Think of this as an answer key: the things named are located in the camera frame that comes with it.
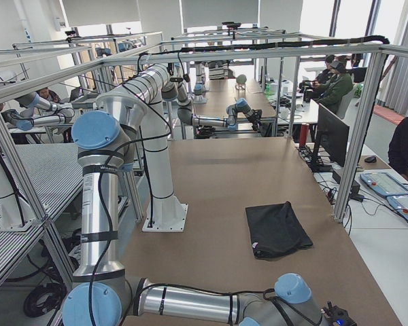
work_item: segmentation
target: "desk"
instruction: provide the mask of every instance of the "desk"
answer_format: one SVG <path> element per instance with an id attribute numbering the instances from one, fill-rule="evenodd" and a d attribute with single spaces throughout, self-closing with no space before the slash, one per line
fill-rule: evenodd
<path id="1" fill-rule="evenodd" d="M 363 148 L 363 153 L 372 155 L 372 151 Z M 377 163 L 364 163 L 362 156 L 360 164 L 370 170 L 367 172 L 384 171 L 390 173 L 400 182 L 406 183 L 396 171 L 392 170 L 379 158 Z M 329 187 L 339 187 L 331 173 L 316 173 L 316 179 L 328 182 Z M 356 173 L 360 184 L 360 194 L 367 198 L 387 204 L 387 201 L 375 195 Z M 408 223 L 399 215 L 377 203 L 365 200 L 362 204 L 351 200 L 352 231 L 351 239 L 364 262 L 389 301 L 402 325 L 408 326 Z"/>
<path id="2" fill-rule="evenodd" d="M 236 90 L 235 85 L 236 79 L 210 80 L 209 91 L 204 93 L 207 103 L 195 103 L 194 113 L 208 117 L 228 117 L 226 108 L 243 97 L 252 109 L 262 110 L 262 122 L 275 124 L 275 109 L 262 93 L 257 81 L 253 79 L 246 81 L 245 90 Z M 250 122 L 244 118 L 242 113 L 239 113 L 238 122 L 245 122 L 250 126 Z"/>
<path id="3" fill-rule="evenodd" d="M 318 123 L 318 114 L 319 114 L 319 104 L 311 100 L 310 103 L 303 103 L 303 107 L 296 105 L 295 115 L 300 115 L 301 117 L 297 118 L 295 116 L 293 124 L 317 124 Z M 278 117 L 278 125 L 288 125 L 290 121 L 290 114 L 286 119 Z"/>
<path id="4" fill-rule="evenodd" d="M 262 290 L 296 272 L 320 305 L 332 300 L 359 325 L 400 325 L 292 141 L 208 139 L 170 143 L 175 192 L 189 204 L 181 234 L 135 228 L 122 263 L 152 282 L 220 291 Z M 312 249 L 271 261 L 252 254 L 245 207 L 290 201 Z M 174 317 L 129 317 L 124 325 L 220 325 Z"/>

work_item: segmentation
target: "brown table surface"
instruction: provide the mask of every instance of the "brown table surface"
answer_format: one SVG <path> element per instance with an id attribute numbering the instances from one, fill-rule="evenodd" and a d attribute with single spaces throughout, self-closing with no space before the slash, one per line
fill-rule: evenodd
<path id="1" fill-rule="evenodd" d="M 252 109 L 263 110 L 262 117 L 275 117 L 275 110 L 266 96 L 261 92 L 258 82 L 251 79 L 246 81 L 245 90 L 236 90 L 236 79 L 219 79 L 209 81 L 209 91 L 204 93 L 207 103 L 194 104 L 197 115 L 212 117 L 226 117 L 226 107 L 235 104 L 243 97 Z"/>
<path id="2" fill-rule="evenodd" d="M 170 145 L 176 196 L 188 203 L 183 233 L 133 231 L 127 274 L 217 291 L 264 290 L 300 274 L 319 305 L 349 311 L 358 325 L 400 325 L 307 165 L 287 139 L 206 139 Z M 292 203 L 313 248 L 255 259 L 245 207 Z M 145 314 L 124 325 L 221 325 Z"/>
<path id="3" fill-rule="evenodd" d="M 369 156 L 370 155 L 361 155 L 358 165 L 362 166 L 365 170 L 382 170 L 382 169 L 390 168 L 390 166 L 387 163 L 385 163 L 383 160 L 381 160 L 379 156 L 376 156 L 375 163 L 366 163 L 364 159 Z"/>

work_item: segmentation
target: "computer mouse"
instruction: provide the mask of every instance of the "computer mouse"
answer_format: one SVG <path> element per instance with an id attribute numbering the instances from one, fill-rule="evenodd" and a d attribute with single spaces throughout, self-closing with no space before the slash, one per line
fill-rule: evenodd
<path id="1" fill-rule="evenodd" d="M 364 161 L 366 163 L 376 163 L 376 156 L 372 155 L 372 156 L 367 156 Z"/>

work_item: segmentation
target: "sticker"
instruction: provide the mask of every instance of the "sticker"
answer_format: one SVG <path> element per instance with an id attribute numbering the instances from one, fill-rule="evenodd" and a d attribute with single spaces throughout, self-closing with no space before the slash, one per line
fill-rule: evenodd
<path id="1" fill-rule="evenodd" d="M 92 213 L 92 193 L 94 192 L 94 176 L 92 173 L 84 176 L 82 215 Z"/>

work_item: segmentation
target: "perforated metal panel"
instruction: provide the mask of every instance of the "perforated metal panel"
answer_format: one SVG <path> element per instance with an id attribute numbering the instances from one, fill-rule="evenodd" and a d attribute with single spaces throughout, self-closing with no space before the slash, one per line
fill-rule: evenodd
<path id="1" fill-rule="evenodd" d="M 17 145 L 39 198 L 55 220 L 79 192 L 82 168 L 75 144 Z M 41 223 L 25 233 L 0 232 L 0 284 L 42 237 Z"/>

